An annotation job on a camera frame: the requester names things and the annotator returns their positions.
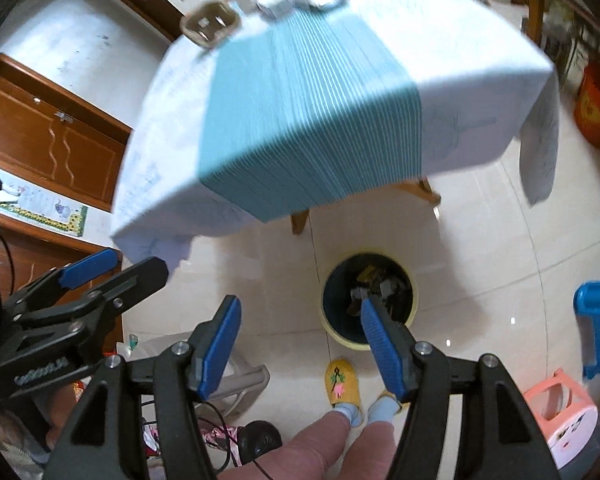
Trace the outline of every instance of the white tablecloth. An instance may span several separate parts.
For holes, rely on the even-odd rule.
[[[558,83],[534,44],[475,0],[350,0],[350,9],[416,84],[423,176],[495,160],[520,136],[527,199],[535,204],[549,196]],[[235,41],[275,26],[245,16]],[[198,174],[217,60],[217,50],[179,38],[144,99],[112,216],[112,239],[133,262],[155,255],[174,269],[194,236],[230,234],[257,221],[205,187]]]

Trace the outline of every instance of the metal bolt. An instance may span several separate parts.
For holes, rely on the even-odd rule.
[[[184,355],[189,351],[189,343],[186,341],[178,341],[171,345],[171,351],[176,355]]]
[[[498,358],[495,355],[493,355],[493,354],[485,354],[485,355],[483,355],[482,356],[482,362],[484,363],[484,365],[487,368],[495,368],[500,363],[500,361],[498,361]]]
[[[433,345],[429,341],[418,341],[414,348],[420,355],[429,355],[433,352]]]
[[[84,323],[81,322],[80,320],[74,321],[73,323],[71,323],[71,325],[69,325],[69,332],[71,332],[71,333],[78,332],[78,330],[80,330],[83,326],[84,326]]]
[[[104,361],[104,364],[107,368],[115,368],[122,362],[122,357],[118,354],[113,354],[107,357]]]

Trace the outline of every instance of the wooden door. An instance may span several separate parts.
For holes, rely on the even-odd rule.
[[[64,267],[66,264],[72,264],[89,256],[90,252],[80,251],[64,246],[41,240],[35,236],[24,234],[4,227],[0,233],[9,245],[13,266],[15,270],[14,290],[18,290],[27,283],[32,282],[49,269],[54,267]],[[108,280],[114,274],[120,272],[120,264],[116,269],[103,274],[96,280],[83,285],[76,290],[66,293],[58,304],[78,300],[87,290],[98,283]],[[4,246],[0,241],[0,296],[4,301],[10,292],[11,287],[11,266],[5,252]],[[107,335],[102,350],[105,352],[115,352],[116,342],[122,341],[122,318],[116,318],[116,327]]]
[[[110,211],[129,129],[0,55],[0,168]]]

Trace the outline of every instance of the pink fabric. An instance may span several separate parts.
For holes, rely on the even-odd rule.
[[[258,463],[274,480],[322,480],[339,459],[350,425],[342,413],[329,412],[288,444],[268,452]],[[347,451],[337,480],[384,480],[395,454],[390,422],[367,426]],[[229,469],[218,480],[264,480],[253,463]]]

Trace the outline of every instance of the orange bucket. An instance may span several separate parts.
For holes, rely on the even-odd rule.
[[[600,64],[589,63],[584,69],[582,86],[573,117],[583,137],[600,148]]]

